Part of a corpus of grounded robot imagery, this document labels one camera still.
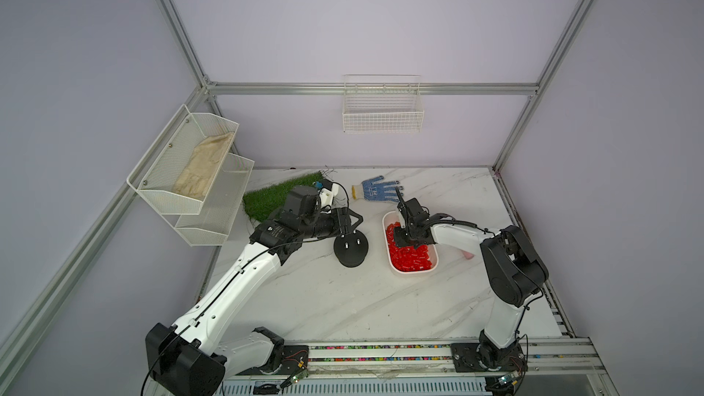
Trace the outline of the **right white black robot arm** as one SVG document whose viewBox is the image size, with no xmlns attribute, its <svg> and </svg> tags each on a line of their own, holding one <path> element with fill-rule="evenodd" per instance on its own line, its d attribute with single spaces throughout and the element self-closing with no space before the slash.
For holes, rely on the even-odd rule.
<svg viewBox="0 0 704 396">
<path fill-rule="evenodd" d="M 401 214 L 401 226 L 394 231 L 398 244 L 453 247 L 481 258 L 495 299 L 478 336 L 474 366 L 495 371 L 510 364 L 517 356 L 525 314 L 549 279 L 530 238 L 517 225 L 491 231 L 449 214 L 430 214 L 417 199 L 404 200 L 400 190 L 396 194 Z"/>
</svg>

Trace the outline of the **beige cloth in shelf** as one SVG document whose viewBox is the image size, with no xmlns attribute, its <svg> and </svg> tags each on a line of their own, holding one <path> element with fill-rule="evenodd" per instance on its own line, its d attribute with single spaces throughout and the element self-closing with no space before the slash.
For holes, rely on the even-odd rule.
<svg viewBox="0 0 704 396">
<path fill-rule="evenodd" d="M 199 201 L 205 200 L 234 137 L 235 133 L 229 132 L 206 137 L 201 141 L 174 183 L 172 192 Z"/>
</svg>

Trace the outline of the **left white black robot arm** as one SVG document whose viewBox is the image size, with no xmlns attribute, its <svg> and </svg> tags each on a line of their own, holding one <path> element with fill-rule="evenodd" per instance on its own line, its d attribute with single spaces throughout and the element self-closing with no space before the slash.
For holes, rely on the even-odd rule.
<svg viewBox="0 0 704 396">
<path fill-rule="evenodd" d="M 323 180 L 297 185 L 283 207 L 259 223 L 231 268 L 171 326 L 155 324 L 146 336 L 148 371 L 173 395 L 215 395 L 223 381 L 247 370 L 273 374 L 284 363 L 285 341 L 263 326 L 233 342 L 224 336 L 237 314 L 291 255 L 306 243 L 343 243 L 362 223 L 350 210 L 347 190 Z"/>
</svg>

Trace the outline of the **black round screw base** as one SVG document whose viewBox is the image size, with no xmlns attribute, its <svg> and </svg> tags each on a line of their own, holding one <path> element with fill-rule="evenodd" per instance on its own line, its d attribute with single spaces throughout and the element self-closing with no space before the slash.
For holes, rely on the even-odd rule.
<svg viewBox="0 0 704 396">
<path fill-rule="evenodd" d="M 369 241 L 364 233 L 354 230 L 340 232 L 334 240 L 334 254 L 346 268 L 357 268 L 369 253 Z"/>
</svg>

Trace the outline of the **white tray of sleeves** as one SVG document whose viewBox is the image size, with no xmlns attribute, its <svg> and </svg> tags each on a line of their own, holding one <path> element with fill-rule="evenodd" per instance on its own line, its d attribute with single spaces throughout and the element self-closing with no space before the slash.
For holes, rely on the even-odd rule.
<svg viewBox="0 0 704 396">
<path fill-rule="evenodd" d="M 401 247 L 394 236 L 394 231 L 400 227 L 401 218 L 397 212 L 388 212 L 383 216 L 382 228 L 390 270 L 400 276 L 417 276 L 434 271 L 438 265 L 435 246 Z"/>
</svg>

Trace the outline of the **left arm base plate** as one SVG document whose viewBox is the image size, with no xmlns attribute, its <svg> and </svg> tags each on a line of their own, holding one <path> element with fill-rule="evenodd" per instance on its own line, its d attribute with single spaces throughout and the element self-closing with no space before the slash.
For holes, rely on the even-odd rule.
<svg viewBox="0 0 704 396">
<path fill-rule="evenodd" d="M 268 362 L 260 367 L 260 372 L 265 375 L 291 375 L 295 370 L 307 367 L 309 354 L 309 346 L 278 346 L 274 348 Z"/>
</svg>

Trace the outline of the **blue dotted work glove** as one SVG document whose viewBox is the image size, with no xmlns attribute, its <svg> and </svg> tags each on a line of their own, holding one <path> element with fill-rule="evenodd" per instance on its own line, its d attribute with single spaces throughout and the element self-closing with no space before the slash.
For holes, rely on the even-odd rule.
<svg viewBox="0 0 704 396">
<path fill-rule="evenodd" d="M 387 181 L 383 175 L 366 179 L 351 187 L 351 196 L 354 200 L 369 202 L 399 202 L 399 194 L 404 188 L 400 181 Z"/>
</svg>

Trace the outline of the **green artificial grass mat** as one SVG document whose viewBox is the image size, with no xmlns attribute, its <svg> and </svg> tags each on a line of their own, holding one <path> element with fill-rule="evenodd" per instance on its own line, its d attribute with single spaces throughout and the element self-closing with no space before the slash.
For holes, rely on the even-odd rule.
<svg viewBox="0 0 704 396">
<path fill-rule="evenodd" d="M 313 172 L 247 192 L 242 200 L 244 211 L 250 219 L 263 222 L 271 213 L 284 206 L 287 195 L 295 186 L 314 187 L 322 179 L 322 172 Z"/>
</svg>

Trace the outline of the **upper white mesh shelf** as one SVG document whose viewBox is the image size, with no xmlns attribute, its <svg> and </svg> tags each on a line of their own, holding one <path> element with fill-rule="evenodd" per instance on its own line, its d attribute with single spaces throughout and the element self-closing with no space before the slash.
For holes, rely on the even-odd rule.
<svg viewBox="0 0 704 396">
<path fill-rule="evenodd" d="M 210 113 L 194 113 L 181 106 L 139 164 L 126 178 L 128 187 L 162 216 L 195 216 L 214 186 L 239 124 Z M 192 157 L 205 142 L 216 142 L 213 164 L 202 172 L 201 188 L 187 191 L 184 173 L 194 173 Z"/>
</svg>

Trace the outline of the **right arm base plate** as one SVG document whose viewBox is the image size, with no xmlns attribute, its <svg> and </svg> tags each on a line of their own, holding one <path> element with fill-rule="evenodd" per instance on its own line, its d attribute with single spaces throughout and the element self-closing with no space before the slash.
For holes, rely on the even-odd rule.
<svg viewBox="0 0 704 396">
<path fill-rule="evenodd" d="M 525 355 L 518 342 L 496 348 L 491 342 L 453 343 L 451 359 L 456 372 L 523 372 Z"/>
</svg>

